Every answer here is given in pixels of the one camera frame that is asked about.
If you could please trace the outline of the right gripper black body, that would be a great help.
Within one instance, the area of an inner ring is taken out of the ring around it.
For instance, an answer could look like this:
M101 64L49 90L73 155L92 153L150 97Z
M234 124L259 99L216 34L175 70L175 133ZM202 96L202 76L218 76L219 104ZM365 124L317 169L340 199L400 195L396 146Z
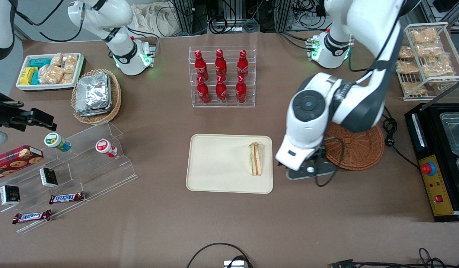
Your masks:
M24 131L29 125L27 117L23 115L26 111L21 109L24 105L0 93L0 127Z

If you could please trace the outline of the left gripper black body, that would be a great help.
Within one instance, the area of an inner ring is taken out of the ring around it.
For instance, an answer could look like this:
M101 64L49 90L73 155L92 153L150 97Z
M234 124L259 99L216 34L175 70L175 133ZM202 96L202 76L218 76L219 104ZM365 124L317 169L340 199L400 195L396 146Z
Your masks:
M335 173L335 165L326 159L326 148L320 147L311 158L302 163L299 170L287 170L287 179L295 181L333 173Z

